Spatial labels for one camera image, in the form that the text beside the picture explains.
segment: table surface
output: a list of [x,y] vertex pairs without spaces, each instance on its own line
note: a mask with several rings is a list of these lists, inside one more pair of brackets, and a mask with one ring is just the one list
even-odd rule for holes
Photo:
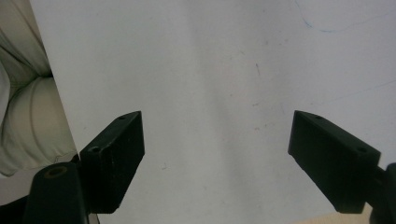
[[396,3],[32,0],[78,149],[143,112],[147,154],[102,223],[333,212],[288,155],[293,111],[396,151]]

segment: white sheet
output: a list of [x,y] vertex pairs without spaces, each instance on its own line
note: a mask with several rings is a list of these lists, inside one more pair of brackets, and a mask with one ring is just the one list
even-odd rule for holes
[[287,154],[295,109],[396,152],[395,1],[32,0],[76,145],[143,111],[102,223],[291,223],[332,206]]

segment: white fabric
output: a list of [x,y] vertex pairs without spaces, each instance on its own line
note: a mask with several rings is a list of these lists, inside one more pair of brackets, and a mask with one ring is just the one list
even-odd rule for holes
[[76,154],[28,0],[0,1],[0,177]]
[[3,123],[3,117],[6,114],[9,96],[9,79],[3,64],[0,62],[0,126]]

